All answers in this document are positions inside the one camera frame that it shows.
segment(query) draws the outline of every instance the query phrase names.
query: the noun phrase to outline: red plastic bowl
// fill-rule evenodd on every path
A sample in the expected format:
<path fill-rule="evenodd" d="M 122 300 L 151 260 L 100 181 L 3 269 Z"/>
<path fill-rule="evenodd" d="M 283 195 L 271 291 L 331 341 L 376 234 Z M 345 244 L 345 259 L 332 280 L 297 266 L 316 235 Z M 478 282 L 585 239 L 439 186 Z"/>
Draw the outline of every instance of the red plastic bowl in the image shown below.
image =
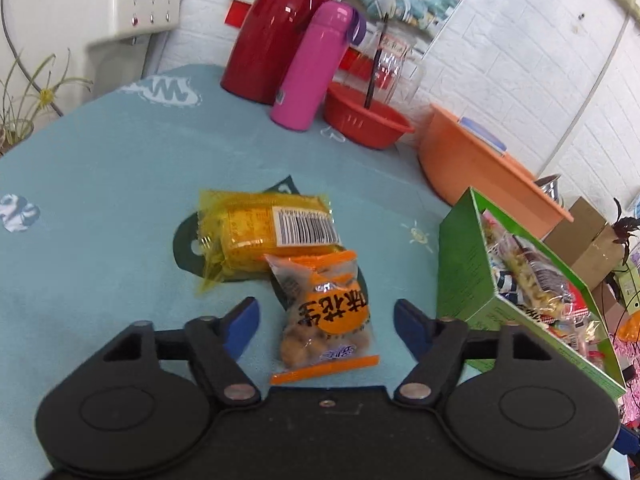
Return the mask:
<path fill-rule="evenodd" d="M 367 110 L 364 98 L 356 89 L 331 83 L 324 100 L 324 120 L 347 139 L 376 150 L 384 150 L 402 134 L 413 132 L 404 115 L 378 101 Z"/>

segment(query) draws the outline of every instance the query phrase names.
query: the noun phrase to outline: yellow flower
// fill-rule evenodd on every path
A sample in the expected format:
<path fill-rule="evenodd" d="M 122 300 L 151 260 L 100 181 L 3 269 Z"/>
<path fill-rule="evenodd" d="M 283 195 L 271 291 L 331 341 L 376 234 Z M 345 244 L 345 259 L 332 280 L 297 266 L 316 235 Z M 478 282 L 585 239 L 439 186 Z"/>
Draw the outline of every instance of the yellow flower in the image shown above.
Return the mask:
<path fill-rule="evenodd" d="M 49 106 L 53 99 L 55 99 L 56 94 L 51 88 L 43 88 L 40 90 L 40 95 L 38 97 L 38 108 L 44 108 Z"/>

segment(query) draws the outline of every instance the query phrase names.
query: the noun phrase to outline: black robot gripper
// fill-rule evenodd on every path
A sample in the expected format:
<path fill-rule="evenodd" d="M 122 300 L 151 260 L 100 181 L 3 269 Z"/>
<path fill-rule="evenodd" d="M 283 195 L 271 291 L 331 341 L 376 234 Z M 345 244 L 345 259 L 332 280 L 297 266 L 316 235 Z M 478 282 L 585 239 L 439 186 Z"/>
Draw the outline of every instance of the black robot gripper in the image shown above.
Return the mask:
<path fill-rule="evenodd" d="M 615 403 L 521 326 L 470 330 L 398 300 L 396 332 L 418 363 L 392 398 L 370 386 L 261 399 L 235 362 L 258 319 L 246 298 L 182 330 L 126 328 L 42 401 L 49 479 L 610 478 Z M 456 385 L 465 360 L 490 358 Z M 193 381 L 161 360 L 188 362 Z"/>

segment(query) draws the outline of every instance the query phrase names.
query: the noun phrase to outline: box of snacks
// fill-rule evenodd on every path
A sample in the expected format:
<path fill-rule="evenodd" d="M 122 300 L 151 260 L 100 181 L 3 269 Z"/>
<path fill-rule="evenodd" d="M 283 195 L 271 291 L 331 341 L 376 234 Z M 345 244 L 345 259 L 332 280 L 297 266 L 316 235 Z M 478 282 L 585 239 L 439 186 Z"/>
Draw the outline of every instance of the box of snacks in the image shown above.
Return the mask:
<path fill-rule="evenodd" d="M 625 383 L 586 285 L 548 247 L 474 189 L 440 224 L 438 316 L 472 328 L 527 326 L 617 399 Z M 485 372 L 493 360 L 470 364 Z"/>

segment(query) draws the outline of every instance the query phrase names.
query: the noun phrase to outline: dark red plant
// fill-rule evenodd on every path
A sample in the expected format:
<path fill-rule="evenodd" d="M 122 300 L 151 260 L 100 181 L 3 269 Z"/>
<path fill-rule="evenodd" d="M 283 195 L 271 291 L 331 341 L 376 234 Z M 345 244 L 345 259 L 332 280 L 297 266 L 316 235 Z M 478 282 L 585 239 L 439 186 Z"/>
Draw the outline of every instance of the dark red plant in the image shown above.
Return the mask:
<path fill-rule="evenodd" d="M 633 218 L 632 216 L 622 217 L 622 206 L 617 198 L 614 198 L 616 206 L 618 207 L 618 219 L 611 226 L 615 232 L 617 238 L 613 240 L 613 243 L 624 245 L 625 257 L 622 259 L 622 264 L 626 264 L 626 260 L 629 258 L 629 238 L 636 236 L 634 231 L 640 229 L 640 220 Z"/>

